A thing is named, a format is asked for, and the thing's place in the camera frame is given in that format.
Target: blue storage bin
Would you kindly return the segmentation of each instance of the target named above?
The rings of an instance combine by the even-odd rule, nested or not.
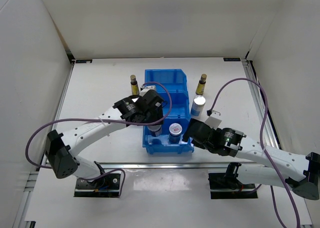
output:
[[[166,87],[172,98],[172,110],[164,120],[160,136],[153,137],[147,127],[143,128],[142,146],[149,154],[155,152],[175,152],[178,154],[194,152],[190,139],[188,142],[182,141],[182,136],[190,120],[187,76],[181,69],[159,69],[146,70],[144,77],[145,82],[159,82]],[[166,114],[169,110],[169,97],[164,89],[158,85],[156,85],[156,91],[168,102],[168,105],[163,108],[163,114]],[[169,140],[169,126],[172,123],[179,123],[182,126],[182,135],[178,143],[172,143]]]

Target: white table surface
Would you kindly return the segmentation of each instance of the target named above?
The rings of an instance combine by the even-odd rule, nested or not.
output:
[[[245,77],[241,62],[222,58],[94,59],[76,64],[60,118],[92,118],[116,101],[130,95],[130,75],[144,81],[145,69],[181,68],[187,75],[190,99],[202,73],[208,75],[205,97],[209,109],[218,89],[227,81]],[[245,81],[222,92],[215,110],[222,113],[221,127],[232,127],[258,139],[260,121]],[[78,123],[63,123],[63,130]],[[142,148],[142,128],[112,133],[85,149],[81,155],[106,163],[223,163],[239,161],[195,148],[193,154],[148,155]],[[58,180],[51,170],[41,169],[26,221],[36,228],[86,227],[281,227],[275,216],[270,189],[263,186],[258,199],[211,200],[207,169],[127,170],[120,199],[74,198],[75,177]],[[278,210],[288,227],[295,226],[293,210],[284,189],[275,189]],[[301,223],[311,224],[304,199],[294,196]]]
[[[60,118],[94,118],[115,102],[131,95],[131,74],[135,74],[139,85],[142,85],[145,69],[171,68],[181,68],[187,75],[190,107],[201,74],[207,74],[204,91],[207,102],[202,113],[204,119],[218,90],[231,79],[246,77],[242,62],[224,62],[223,58],[94,59],[89,64],[75,64]],[[260,120],[246,81],[237,81],[226,87],[214,109],[222,115],[220,127],[231,127],[259,139]],[[57,129],[65,131],[78,124],[81,123],[60,123]],[[142,147],[142,136],[142,127],[130,126],[93,143],[80,155],[106,163],[208,163],[240,160],[213,155],[197,148],[193,154],[149,155]]]

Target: white wall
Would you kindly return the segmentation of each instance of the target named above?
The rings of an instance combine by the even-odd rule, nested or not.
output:
[[[0,227],[10,228],[31,167],[24,148],[54,118],[70,69],[41,0],[0,0]],[[44,136],[32,145],[38,160]]]
[[[43,0],[76,58],[242,56],[283,0]]]
[[[320,153],[320,0],[285,0],[254,66],[282,147]],[[320,227],[320,202],[307,201]]]

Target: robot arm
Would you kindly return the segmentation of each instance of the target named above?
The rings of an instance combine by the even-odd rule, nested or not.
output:
[[[187,141],[189,137],[193,139],[192,143],[196,147],[211,153],[248,159],[265,166],[253,168],[241,163],[230,163],[226,178],[236,179],[241,184],[258,183],[283,187],[260,143],[243,132],[231,128],[214,129],[201,121],[191,119],[182,140]],[[310,200],[319,199],[319,154],[303,156],[271,146],[266,146],[265,149],[295,194]]]
[[[97,162],[88,161],[79,153],[90,144],[108,136],[110,133],[127,127],[125,123],[104,122],[105,119],[119,122],[151,123],[163,117],[163,98],[148,86],[141,91],[142,96],[130,96],[114,104],[97,119],[100,123],[84,123],[72,130],[62,132],[53,130],[48,133],[45,154],[58,179],[74,175],[91,179],[104,173]]]

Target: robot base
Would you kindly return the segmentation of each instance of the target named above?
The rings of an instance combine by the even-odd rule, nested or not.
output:
[[[85,180],[78,178],[75,183],[74,197],[119,197],[121,174],[111,173],[105,177],[105,184],[95,189]]]
[[[211,199],[256,199],[255,184],[242,185],[236,179],[225,178],[225,173],[209,173]]]

